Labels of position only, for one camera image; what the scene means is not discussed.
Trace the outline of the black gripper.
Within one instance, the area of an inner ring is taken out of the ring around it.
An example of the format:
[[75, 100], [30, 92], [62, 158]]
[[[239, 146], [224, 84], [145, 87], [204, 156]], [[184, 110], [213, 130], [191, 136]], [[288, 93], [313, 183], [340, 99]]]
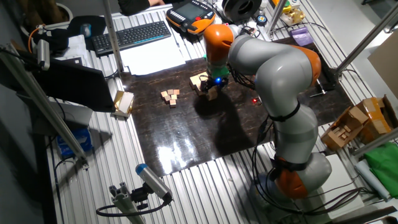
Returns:
[[202, 75], [202, 77], [206, 78], [206, 80], [201, 81], [200, 84], [200, 91], [204, 94], [207, 94], [213, 87], [218, 87], [219, 94], [222, 94], [227, 89], [227, 84], [229, 83], [228, 77], [213, 78], [204, 75]]

